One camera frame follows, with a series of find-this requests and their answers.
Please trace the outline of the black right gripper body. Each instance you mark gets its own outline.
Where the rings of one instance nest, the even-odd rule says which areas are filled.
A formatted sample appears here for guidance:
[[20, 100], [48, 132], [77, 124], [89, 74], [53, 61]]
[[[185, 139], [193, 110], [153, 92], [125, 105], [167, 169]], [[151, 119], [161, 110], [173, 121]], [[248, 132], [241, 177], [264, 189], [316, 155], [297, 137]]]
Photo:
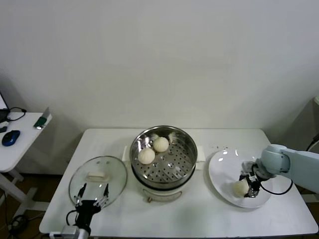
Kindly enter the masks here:
[[261, 183], [259, 181], [259, 178], [258, 178], [254, 168], [255, 168], [255, 166], [252, 165], [251, 171], [246, 176], [246, 180], [247, 180], [248, 185], [252, 191], [259, 191]]

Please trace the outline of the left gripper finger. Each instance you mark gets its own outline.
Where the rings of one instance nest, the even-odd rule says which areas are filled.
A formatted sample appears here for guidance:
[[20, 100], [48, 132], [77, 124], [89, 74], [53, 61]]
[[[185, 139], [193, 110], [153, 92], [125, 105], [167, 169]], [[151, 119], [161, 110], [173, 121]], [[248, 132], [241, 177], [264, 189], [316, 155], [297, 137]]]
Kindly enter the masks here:
[[84, 183], [83, 186], [80, 188], [78, 194], [76, 196], [74, 196], [75, 205], [81, 204], [86, 187], [87, 187], [87, 183]]
[[109, 199], [109, 184], [106, 185], [103, 195], [100, 199], [97, 199], [94, 203], [96, 207], [104, 207]]

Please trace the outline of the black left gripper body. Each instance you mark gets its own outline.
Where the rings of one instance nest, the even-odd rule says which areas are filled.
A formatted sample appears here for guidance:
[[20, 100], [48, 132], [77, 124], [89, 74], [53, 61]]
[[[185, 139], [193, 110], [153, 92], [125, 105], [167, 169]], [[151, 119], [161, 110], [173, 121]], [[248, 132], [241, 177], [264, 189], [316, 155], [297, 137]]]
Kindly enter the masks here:
[[83, 200], [75, 208], [78, 213], [75, 225], [78, 228], [89, 228], [93, 216], [101, 211], [100, 204], [94, 200]]

